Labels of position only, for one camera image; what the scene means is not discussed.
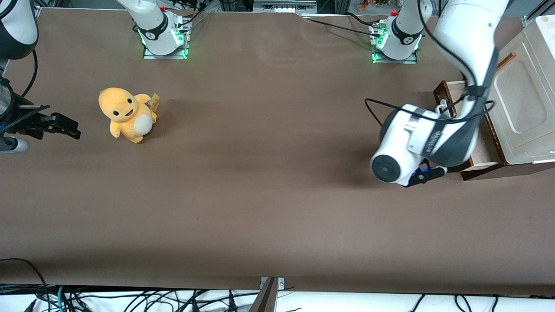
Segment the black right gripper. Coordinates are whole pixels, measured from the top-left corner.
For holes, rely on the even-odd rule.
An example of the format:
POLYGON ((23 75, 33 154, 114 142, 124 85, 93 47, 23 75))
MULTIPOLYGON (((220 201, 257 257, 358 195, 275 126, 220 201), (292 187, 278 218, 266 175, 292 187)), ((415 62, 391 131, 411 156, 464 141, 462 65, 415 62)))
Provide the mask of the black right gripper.
POLYGON ((74 140, 81 138, 78 122, 63 114, 51 114, 52 127, 43 120, 47 116, 40 112, 48 108, 50 108, 49 105, 17 104, 16 102, 9 104, 7 101, 1 101, 1 137, 4 138, 7 133, 20 133, 41 140, 43 133, 53 133, 52 127, 54 127, 56 133, 64 134, 74 140))

